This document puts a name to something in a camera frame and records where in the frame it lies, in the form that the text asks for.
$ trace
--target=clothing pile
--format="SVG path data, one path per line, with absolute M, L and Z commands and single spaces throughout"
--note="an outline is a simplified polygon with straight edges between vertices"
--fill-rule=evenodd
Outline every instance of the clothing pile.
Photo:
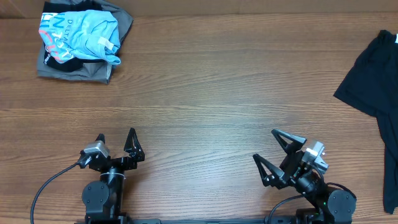
M 108 84 L 132 22 L 125 10 L 104 0 L 44 2 L 38 76 Z
M 386 30 L 356 59 L 335 97 L 377 118 L 385 144 L 384 210 L 398 207 L 398 38 Z

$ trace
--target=black cable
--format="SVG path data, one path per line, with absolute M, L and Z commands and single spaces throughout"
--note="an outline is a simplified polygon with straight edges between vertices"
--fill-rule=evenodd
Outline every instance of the black cable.
M 329 183 L 327 183 L 326 185 L 334 185 L 334 186 L 337 186 L 337 187 L 339 187 L 339 188 L 341 188 L 341 189 L 347 191 L 348 193 L 350 193 L 350 194 L 356 199 L 355 194 L 354 194 L 352 191 L 350 191 L 348 188 L 346 188 L 344 185 L 336 184 L 336 183 L 332 183 L 332 182 L 329 182 Z
M 42 191 L 43 191 L 43 189 L 45 188 L 45 186 L 47 186 L 47 184 L 49 184 L 53 179 L 59 177 L 61 174 L 63 174 L 63 173 L 65 173 L 66 171 L 68 171 L 68 170 L 74 168 L 74 167 L 77 166 L 77 165 L 78 165 L 78 163 L 75 163 L 74 165 L 72 165 L 72 166 L 70 166 L 70 167 L 64 169 L 63 171 L 59 172 L 58 174 L 55 174 L 53 177 L 49 178 L 49 180 L 46 181 L 46 182 L 43 184 L 43 186 L 39 189 L 39 191 L 36 193 L 35 199 L 33 199 L 32 207 L 30 208 L 30 224 L 34 224 L 34 222 L 33 222 L 33 212 L 34 212 L 34 210 L 35 210 L 36 201 L 37 201 L 37 198 L 39 197 L 40 193 L 42 193 Z
M 271 210 L 271 212 L 270 212 L 270 214 L 269 214 L 269 216 L 268 216 L 268 222 L 267 222 L 267 224 L 271 224 L 272 215 L 274 214 L 274 212 L 276 211 L 277 208 L 279 208 L 281 205 L 283 205 L 283 204 L 286 203 L 286 202 L 289 202 L 289 201 L 291 201 L 291 200 L 295 200 L 295 199 L 298 199 L 298 198 L 302 198 L 302 197 L 304 197 L 304 195 L 296 195 L 296 196 L 287 198 L 287 199 L 285 199 L 285 200 L 279 202 L 279 203 Z

